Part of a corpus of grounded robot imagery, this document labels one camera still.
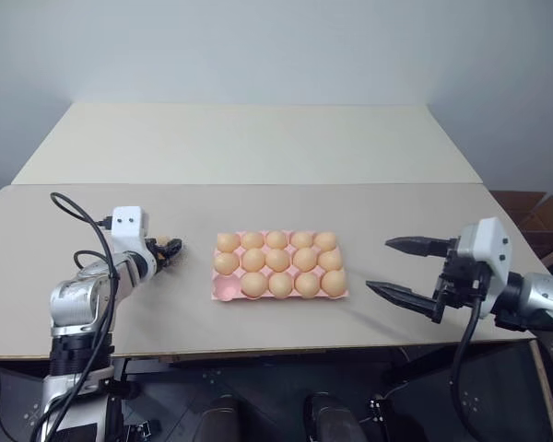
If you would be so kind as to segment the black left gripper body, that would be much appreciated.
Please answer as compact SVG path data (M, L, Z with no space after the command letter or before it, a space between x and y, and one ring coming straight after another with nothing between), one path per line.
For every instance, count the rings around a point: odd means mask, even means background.
M161 272L167 265L166 244L156 238L146 238L145 244L148 251L156 261L156 272Z

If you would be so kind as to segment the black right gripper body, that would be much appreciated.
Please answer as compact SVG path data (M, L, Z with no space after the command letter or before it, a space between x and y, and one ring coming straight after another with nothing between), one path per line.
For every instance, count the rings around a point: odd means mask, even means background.
M446 307L473 308L487 297L490 283L490 267L457 253L457 238L448 242L446 259L433 293L435 308L432 321L440 323Z

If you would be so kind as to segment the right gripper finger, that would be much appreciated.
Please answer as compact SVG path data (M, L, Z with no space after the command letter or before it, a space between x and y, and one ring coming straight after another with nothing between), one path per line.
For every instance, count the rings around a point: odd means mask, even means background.
M420 313L435 323L440 323L443 307L436 300L414 293L410 288L385 282L367 281L366 286L388 302Z
M397 237L385 241L385 245L403 253L420 257L445 258L456 243L455 238Z

